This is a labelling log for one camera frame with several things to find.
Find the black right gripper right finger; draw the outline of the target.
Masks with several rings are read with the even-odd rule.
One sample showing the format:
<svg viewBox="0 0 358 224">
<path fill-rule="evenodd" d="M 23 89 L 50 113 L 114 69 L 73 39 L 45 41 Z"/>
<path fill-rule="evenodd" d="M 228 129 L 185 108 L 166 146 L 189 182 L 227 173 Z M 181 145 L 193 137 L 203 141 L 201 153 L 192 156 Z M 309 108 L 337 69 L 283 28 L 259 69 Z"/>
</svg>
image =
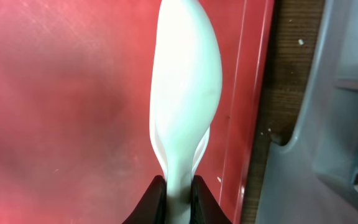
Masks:
<svg viewBox="0 0 358 224">
<path fill-rule="evenodd" d="M 191 184 L 190 224 L 231 224 L 200 175 Z"/>
</svg>

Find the white plastic fork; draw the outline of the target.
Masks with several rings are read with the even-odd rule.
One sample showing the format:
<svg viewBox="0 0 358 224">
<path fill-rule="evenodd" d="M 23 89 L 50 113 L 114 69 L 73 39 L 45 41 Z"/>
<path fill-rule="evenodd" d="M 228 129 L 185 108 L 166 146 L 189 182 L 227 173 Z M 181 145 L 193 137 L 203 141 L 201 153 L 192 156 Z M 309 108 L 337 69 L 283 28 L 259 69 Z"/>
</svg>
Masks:
<svg viewBox="0 0 358 224">
<path fill-rule="evenodd" d="M 160 140 L 160 137 L 158 135 L 158 132 L 157 132 L 154 124 L 149 126 L 149 134 L 150 134 L 150 141 L 152 144 L 152 148 L 153 148 L 154 153 L 157 157 L 157 160 L 162 168 L 163 176 L 166 179 L 167 178 L 167 168 L 168 168 L 167 157 L 166 157 L 164 147 L 162 145 L 162 142 Z M 210 135 L 210 128 L 207 129 L 203 138 L 201 139 L 201 141 L 199 142 L 199 144 L 196 148 L 195 155 L 193 157 L 193 163 L 192 163 L 192 171 L 191 171 L 192 177 L 194 177 L 195 172 L 198 168 L 198 165 L 199 165 L 199 163 L 204 155 L 204 152 L 207 148 L 207 145 L 209 142 L 209 135 Z"/>
</svg>

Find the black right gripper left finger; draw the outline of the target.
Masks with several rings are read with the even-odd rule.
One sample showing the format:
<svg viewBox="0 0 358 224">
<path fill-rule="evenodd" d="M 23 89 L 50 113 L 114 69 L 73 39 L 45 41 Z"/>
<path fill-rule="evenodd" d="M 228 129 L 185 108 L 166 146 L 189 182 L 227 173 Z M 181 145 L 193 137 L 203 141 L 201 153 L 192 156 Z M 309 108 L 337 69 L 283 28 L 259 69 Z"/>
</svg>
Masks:
<svg viewBox="0 0 358 224">
<path fill-rule="evenodd" d="M 156 175 L 132 213 L 122 224 L 164 224 L 166 215 L 167 185 Z"/>
</svg>

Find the white plastic spoon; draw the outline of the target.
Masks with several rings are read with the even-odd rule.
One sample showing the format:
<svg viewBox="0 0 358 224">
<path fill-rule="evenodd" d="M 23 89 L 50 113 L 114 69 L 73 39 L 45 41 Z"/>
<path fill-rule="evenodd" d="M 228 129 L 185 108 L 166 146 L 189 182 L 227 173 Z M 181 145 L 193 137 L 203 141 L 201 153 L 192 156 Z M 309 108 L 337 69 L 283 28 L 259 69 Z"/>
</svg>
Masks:
<svg viewBox="0 0 358 224">
<path fill-rule="evenodd" d="M 193 157 L 223 88 L 218 41 L 199 1 L 163 0 L 150 90 L 149 126 L 167 157 L 166 223 L 189 223 Z"/>
</svg>

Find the grey dishwasher rack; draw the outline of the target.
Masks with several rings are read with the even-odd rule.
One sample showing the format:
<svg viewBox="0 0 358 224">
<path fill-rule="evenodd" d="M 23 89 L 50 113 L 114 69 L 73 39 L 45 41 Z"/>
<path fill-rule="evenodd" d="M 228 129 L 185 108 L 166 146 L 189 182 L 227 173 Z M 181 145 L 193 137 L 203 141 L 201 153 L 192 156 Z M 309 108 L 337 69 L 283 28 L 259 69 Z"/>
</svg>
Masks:
<svg viewBox="0 0 358 224">
<path fill-rule="evenodd" d="M 290 141 L 272 144 L 257 223 L 358 223 L 358 0 L 325 2 Z"/>
</svg>

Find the red plastic tray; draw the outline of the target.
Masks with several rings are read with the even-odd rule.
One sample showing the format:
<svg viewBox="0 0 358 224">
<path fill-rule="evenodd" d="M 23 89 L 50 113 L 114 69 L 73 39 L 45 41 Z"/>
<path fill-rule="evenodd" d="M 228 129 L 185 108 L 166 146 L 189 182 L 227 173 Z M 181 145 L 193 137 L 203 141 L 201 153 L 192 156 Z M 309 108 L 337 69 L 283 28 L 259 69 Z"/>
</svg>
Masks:
<svg viewBox="0 0 358 224">
<path fill-rule="evenodd" d="M 197 173 L 241 220 L 273 1 L 203 1 L 223 89 Z M 159 1 L 0 0 L 0 223 L 122 223 L 149 138 Z"/>
</svg>

